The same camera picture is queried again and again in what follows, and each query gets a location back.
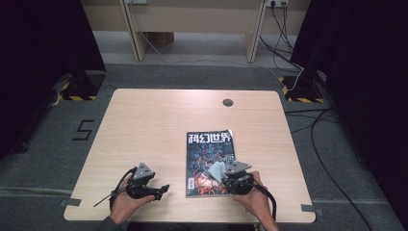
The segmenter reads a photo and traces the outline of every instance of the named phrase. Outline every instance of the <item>sleeve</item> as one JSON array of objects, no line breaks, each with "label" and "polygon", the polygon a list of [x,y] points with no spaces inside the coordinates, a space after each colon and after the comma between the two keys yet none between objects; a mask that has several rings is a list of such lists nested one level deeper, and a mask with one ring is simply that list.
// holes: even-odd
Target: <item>sleeve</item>
[{"label": "sleeve", "polygon": [[95,231],[121,231],[120,225],[117,225],[111,217],[107,216]]}]

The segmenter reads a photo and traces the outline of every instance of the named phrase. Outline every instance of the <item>magazine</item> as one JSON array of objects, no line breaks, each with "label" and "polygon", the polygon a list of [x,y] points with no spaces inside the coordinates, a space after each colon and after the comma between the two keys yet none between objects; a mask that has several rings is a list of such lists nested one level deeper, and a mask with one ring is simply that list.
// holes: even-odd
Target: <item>magazine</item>
[{"label": "magazine", "polygon": [[230,130],[188,132],[186,197],[228,194],[219,183],[220,180],[212,177],[209,169],[214,165],[225,166],[235,159]]}]

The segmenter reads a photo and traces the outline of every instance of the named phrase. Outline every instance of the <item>hand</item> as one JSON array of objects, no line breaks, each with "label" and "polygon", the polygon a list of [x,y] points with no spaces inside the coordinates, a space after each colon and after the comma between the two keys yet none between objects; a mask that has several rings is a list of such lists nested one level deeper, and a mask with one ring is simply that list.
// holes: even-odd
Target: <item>hand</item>
[{"label": "hand", "polygon": [[[130,177],[128,176],[123,182],[128,182]],[[120,225],[133,215],[138,208],[150,203],[154,198],[154,195],[148,195],[140,199],[133,199],[126,192],[120,192],[112,206],[110,217],[116,224]]]},{"label": "hand", "polygon": [[[249,173],[253,175],[255,184],[263,186],[261,176],[258,171]],[[233,199],[240,202],[247,212],[255,216],[267,231],[279,230],[270,212],[268,197],[261,191],[252,188],[251,192],[248,194],[236,194],[233,196]]]}]

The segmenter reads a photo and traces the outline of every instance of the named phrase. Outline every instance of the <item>table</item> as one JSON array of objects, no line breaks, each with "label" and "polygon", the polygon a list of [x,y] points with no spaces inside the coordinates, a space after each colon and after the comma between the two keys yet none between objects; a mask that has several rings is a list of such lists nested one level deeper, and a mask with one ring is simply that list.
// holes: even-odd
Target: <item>table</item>
[{"label": "table", "polygon": [[[233,100],[230,107],[224,99]],[[116,90],[68,205],[68,220],[102,220],[110,193],[130,168],[156,172],[148,186],[170,188],[131,221],[258,222],[231,196],[186,198],[187,132],[231,129],[237,160],[259,170],[277,201],[278,222],[313,222],[312,205],[278,93],[262,90]]]},{"label": "table", "polygon": [[148,0],[130,5],[121,0],[137,60],[147,42],[142,32],[242,34],[246,58],[253,63],[266,0]]}]

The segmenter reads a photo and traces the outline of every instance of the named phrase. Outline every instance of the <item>power outlet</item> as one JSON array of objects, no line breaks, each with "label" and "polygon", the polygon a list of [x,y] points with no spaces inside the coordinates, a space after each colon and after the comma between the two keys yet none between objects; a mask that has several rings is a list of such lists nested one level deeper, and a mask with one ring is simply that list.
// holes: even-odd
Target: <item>power outlet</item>
[{"label": "power outlet", "polygon": [[270,7],[270,3],[275,1],[275,8],[283,8],[284,4],[288,7],[289,0],[268,0],[267,7]]}]

